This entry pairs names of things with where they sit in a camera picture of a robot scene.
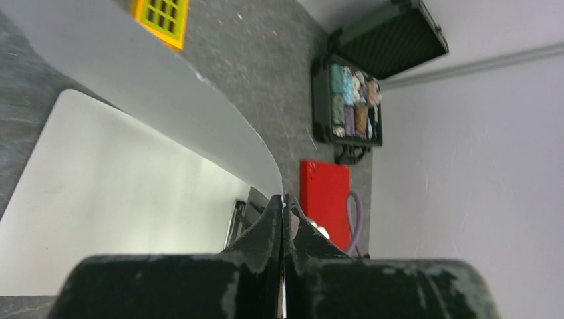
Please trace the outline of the printed paper sheet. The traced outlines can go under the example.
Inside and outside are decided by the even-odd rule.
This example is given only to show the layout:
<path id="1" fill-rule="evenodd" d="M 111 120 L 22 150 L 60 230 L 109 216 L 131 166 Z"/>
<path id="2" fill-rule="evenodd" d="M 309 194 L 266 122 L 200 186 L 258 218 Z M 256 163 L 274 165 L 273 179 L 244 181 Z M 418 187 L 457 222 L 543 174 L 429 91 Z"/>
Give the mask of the printed paper sheet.
<path id="1" fill-rule="evenodd" d="M 273 155 L 237 107 L 115 2 L 2 1 L 1 11 L 59 72 L 262 194 L 281 194 Z"/>

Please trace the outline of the red folder with black inside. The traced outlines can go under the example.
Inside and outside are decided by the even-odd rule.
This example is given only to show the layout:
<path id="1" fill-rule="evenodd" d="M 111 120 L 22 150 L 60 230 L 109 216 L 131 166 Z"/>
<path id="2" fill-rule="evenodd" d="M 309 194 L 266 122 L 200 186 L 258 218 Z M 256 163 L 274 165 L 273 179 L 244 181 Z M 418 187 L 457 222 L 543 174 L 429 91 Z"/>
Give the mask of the red folder with black inside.
<path id="1" fill-rule="evenodd" d="M 327 231 L 335 246 L 345 250 L 351 241 L 346 212 L 350 192 L 349 168 L 303 160 L 299 180 L 299 203 L 304 214 Z"/>

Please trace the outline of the white card sheet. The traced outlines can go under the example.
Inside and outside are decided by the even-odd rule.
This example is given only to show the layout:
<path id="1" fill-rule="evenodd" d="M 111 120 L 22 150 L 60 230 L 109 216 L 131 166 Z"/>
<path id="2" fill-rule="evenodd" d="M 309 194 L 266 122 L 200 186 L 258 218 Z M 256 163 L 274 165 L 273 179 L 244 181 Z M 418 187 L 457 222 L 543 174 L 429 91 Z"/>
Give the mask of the white card sheet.
<path id="1" fill-rule="evenodd" d="M 56 295 L 91 255 L 217 253 L 249 190 L 124 112 L 64 90 L 1 219 L 1 294 Z"/>

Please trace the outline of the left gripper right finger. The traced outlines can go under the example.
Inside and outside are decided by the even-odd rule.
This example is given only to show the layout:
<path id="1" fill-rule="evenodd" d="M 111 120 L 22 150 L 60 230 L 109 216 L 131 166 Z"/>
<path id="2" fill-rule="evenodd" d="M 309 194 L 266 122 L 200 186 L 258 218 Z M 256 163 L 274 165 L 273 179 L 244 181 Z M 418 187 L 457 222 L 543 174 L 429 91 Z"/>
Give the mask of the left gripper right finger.
<path id="1" fill-rule="evenodd" d="M 290 318 L 499 318 L 477 270 L 452 259 L 356 259 L 307 220 L 293 195 L 283 210 Z"/>

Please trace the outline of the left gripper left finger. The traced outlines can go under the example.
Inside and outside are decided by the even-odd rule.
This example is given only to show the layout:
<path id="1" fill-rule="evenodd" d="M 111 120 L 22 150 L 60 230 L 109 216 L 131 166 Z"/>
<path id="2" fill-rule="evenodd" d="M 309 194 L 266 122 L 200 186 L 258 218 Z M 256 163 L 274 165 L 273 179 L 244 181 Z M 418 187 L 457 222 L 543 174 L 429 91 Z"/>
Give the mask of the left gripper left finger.
<path id="1" fill-rule="evenodd" d="M 278 318 L 283 200 L 217 254 L 94 255 L 67 277 L 49 318 Z"/>

